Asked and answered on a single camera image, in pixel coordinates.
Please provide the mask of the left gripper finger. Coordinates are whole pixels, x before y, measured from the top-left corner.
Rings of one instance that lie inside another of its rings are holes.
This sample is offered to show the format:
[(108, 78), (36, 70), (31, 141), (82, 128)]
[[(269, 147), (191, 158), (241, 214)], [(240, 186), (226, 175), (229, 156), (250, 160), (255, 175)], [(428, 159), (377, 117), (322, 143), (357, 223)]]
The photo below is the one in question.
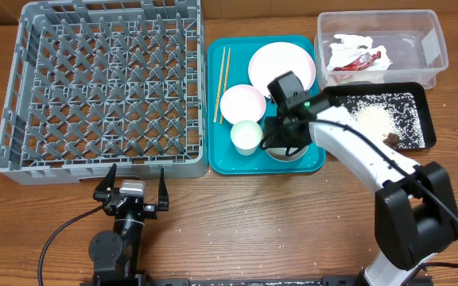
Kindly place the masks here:
[(163, 168), (161, 168), (159, 179), (157, 209), (159, 211), (169, 210), (169, 193), (165, 184), (165, 170)]
[(97, 185), (93, 193), (93, 199), (95, 201), (108, 201), (111, 197), (115, 185), (115, 177), (117, 171), (117, 164), (112, 164), (109, 172)]

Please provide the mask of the white paper cup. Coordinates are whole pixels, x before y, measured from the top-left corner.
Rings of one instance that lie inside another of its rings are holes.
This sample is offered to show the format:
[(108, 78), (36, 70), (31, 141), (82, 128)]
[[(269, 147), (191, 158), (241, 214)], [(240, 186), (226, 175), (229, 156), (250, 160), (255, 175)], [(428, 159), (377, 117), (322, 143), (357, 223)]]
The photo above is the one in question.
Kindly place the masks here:
[(263, 137), (260, 125), (250, 120), (234, 124), (230, 136), (236, 151), (244, 156), (254, 153)]

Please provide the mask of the red snack wrapper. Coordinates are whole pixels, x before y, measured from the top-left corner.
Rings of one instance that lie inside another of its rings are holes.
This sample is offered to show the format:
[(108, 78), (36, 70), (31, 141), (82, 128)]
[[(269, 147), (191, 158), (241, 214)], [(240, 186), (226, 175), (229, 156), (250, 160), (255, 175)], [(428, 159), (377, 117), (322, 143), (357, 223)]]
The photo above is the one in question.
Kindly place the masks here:
[(362, 71), (370, 67), (376, 60), (380, 59), (381, 57), (382, 53), (380, 51), (377, 51), (375, 54), (370, 54), (367, 52), (343, 67), (334, 68), (334, 71)]

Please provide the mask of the dark brown food scrap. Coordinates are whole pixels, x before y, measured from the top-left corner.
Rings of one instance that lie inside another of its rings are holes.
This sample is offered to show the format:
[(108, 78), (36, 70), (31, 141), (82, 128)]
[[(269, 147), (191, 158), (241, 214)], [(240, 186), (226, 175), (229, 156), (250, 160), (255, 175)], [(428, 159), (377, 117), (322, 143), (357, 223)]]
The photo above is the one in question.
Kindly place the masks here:
[(383, 143), (392, 149), (396, 149), (400, 143), (400, 137), (396, 133), (389, 133)]

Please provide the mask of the white rice pile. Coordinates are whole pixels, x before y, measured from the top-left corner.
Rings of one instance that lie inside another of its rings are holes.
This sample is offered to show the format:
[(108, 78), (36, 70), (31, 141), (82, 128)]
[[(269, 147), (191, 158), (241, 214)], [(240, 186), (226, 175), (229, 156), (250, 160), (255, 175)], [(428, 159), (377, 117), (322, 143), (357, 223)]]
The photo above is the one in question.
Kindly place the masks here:
[(411, 93), (349, 95), (337, 99), (369, 137), (384, 141), (389, 133), (396, 133), (400, 137), (396, 149), (426, 147), (417, 105)]

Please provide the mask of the grey bowl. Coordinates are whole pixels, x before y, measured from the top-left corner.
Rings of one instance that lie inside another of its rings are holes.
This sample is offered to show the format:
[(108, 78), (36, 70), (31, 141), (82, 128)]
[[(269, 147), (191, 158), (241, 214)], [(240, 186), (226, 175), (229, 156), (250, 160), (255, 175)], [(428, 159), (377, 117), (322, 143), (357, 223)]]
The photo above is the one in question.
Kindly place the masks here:
[(280, 162), (291, 162), (300, 159), (303, 157), (309, 147), (305, 146), (302, 149), (299, 148), (269, 148), (266, 150), (268, 155), (275, 160), (278, 160)]

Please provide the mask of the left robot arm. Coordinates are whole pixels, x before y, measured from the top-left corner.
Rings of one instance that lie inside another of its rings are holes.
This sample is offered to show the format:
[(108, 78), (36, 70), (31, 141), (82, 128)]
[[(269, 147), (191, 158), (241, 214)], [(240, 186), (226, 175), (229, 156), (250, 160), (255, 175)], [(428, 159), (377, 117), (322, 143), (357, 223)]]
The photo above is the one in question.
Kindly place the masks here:
[(93, 198), (101, 202), (106, 215), (114, 219), (112, 230), (97, 233), (90, 241), (88, 254), (94, 263), (93, 285), (154, 285), (153, 278), (137, 269), (146, 219), (157, 219), (169, 209), (165, 174), (160, 174), (158, 202), (145, 202), (146, 184), (125, 180), (115, 186), (117, 166), (97, 185)]

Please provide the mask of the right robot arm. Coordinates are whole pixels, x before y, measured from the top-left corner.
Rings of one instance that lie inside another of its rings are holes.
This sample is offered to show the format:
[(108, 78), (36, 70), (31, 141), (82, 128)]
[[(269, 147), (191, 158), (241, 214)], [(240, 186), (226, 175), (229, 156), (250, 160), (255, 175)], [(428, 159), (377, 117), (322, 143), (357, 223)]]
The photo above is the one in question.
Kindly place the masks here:
[(458, 240), (458, 208), (447, 171), (421, 165), (365, 134), (331, 96), (274, 91), (278, 123), (262, 149), (284, 146), (292, 156), (309, 143), (340, 160), (374, 194), (380, 252), (357, 285), (407, 285), (431, 258)]

